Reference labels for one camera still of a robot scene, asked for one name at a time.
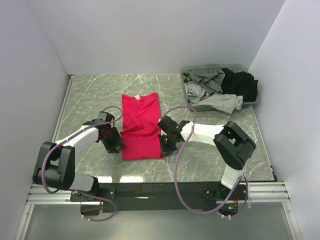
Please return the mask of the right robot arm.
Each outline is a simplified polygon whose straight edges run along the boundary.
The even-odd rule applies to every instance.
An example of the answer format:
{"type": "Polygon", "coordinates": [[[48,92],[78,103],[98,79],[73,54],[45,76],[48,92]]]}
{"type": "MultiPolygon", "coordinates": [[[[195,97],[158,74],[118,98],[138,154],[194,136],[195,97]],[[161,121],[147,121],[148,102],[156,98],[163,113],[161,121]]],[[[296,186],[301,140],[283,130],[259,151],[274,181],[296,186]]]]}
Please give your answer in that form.
{"type": "Polygon", "coordinates": [[[225,162],[225,169],[218,188],[206,190],[206,197],[230,200],[237,194],[236,182],[244,174],[244,167],[256,149],[255,142],[237,123],[228,121],[224,125],[207,125],[188,120],[177,123],[165,116],[157,126],[161,129],[159,139],[163,155],[173,153],[177,150],[177,143],[185,141],[217,148],[225,162]]]}

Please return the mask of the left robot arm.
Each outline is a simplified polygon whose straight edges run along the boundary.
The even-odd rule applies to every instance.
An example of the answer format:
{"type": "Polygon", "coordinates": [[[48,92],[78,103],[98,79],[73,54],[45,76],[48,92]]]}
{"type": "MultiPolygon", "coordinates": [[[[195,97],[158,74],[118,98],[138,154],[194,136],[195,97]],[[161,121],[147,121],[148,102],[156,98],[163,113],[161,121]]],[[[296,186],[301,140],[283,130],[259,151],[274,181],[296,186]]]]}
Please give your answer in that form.
{"type": "Polygon", "coordinates": [[[85,122],[78,131],[56,142],[44,142],[39,149],[32,182],[50,194],[58,190],[80,191],[88,201],[100,195],[97,177],[76,172],[76,155],[87,146],[101,142],[107,153],[118,153],[123,145],[115,127],[116,118],[100,111],[97,118],[85,122]]]}

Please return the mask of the red t-shirt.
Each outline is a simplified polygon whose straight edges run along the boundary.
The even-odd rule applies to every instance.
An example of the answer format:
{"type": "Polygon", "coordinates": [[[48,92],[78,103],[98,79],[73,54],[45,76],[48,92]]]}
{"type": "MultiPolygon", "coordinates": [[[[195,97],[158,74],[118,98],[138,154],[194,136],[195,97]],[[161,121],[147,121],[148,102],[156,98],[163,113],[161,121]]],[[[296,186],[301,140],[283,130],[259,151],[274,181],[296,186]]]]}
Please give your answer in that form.
{"type": "Polygon", "coordinates": [[[122,131],[124,143],[122,149],[123,161],[162,159],[159,139],[161,107],[159,95],[154,92],[145,96],[129,96],[123,94],[122,131]]]}

